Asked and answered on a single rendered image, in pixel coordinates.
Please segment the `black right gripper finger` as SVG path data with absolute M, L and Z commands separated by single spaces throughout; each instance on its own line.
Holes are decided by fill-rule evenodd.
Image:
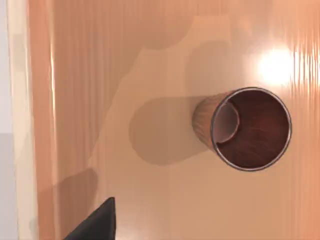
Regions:
M 64 240 L 116 240 L 116 200 L 109 197 Z

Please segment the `shallow salmon-coloured box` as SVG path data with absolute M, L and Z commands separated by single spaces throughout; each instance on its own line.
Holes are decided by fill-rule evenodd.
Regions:
M 320 0 L 4 1 L 20 239 L 114 197 L 115 240 L 320 240 Z M 245 87 L 292 120 L 253 172 L 192 128 Z

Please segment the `brown wooden cup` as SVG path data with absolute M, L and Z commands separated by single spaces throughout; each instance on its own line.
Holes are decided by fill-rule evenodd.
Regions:
M 288 148 L 292 118 L 283 101 L 261 87 L 243 87 L 200 101 L 192 114 L 197 138 L 227 165 L 256 172 Z

